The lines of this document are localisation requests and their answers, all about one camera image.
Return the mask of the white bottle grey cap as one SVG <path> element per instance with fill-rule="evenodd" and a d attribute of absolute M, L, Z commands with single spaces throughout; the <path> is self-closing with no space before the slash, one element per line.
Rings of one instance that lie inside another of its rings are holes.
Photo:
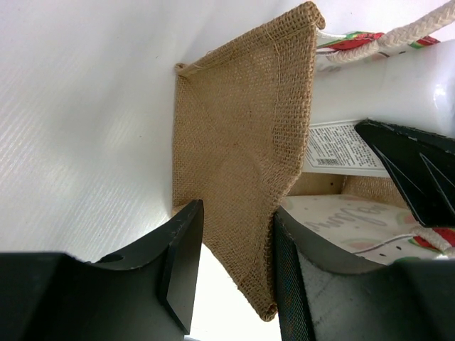
<path fill-rule="evenodd" d="M 454 137 L 454 42 L 319 72 L 303 170 L 386 178 L 381 161 L 355 131 L 364 119 Z"/>

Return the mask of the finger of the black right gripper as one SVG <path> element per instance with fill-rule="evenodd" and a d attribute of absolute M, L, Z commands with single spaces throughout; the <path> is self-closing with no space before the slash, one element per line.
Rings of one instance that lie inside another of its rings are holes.
<path fill-rule="evenodd" d="M 370 119 L 355 131 L 423 227 L 454 226 L 454 139 Z"/>

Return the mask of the burlap watermelon canvas bag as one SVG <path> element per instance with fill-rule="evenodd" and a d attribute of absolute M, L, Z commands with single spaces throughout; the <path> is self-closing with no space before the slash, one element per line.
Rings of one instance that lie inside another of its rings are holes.
<path fill-rule="evenodd" d="M 204 204 L 204 244 L 263 321 L 277 313 L 272 216 L 290 192 L 344 191 L 406 207 L 391 180 L 303 173 L 316 32 L 307 1 L 176 66 L 174 210 Z"/>

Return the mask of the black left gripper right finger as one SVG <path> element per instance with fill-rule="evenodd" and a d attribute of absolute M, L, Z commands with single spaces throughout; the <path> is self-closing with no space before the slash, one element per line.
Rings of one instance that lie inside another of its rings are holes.
<path fill-rule="evenodd" d="M 368 261 L 285 210 L 273 218 L 283 340 L 453 340 L 454 262 Z"/>

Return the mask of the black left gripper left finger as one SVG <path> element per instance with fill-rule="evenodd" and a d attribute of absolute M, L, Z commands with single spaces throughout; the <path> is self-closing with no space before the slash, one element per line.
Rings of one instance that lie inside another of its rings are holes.
<path fill-rule="evenodd" d="M 97 262 L 1 255 L 2 340 L 182 340 L 203 236 L 200 200 Z"/>

